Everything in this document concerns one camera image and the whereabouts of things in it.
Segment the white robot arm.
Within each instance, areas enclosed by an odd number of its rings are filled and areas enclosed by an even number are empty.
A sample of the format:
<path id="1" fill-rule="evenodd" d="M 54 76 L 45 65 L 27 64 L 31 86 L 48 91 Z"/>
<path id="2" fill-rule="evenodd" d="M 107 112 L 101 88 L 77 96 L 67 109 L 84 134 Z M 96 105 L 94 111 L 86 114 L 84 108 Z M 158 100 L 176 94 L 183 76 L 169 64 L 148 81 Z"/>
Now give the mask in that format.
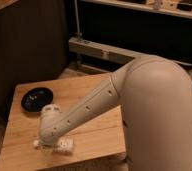
<path id="1" fill-rule="evenodd" d="M 192 171 L 192 79 L 175 62 L 145 55 L 111 73 L 65 113 L 42 114 L 39 142 L 121 108 L 129 171 Z"/>

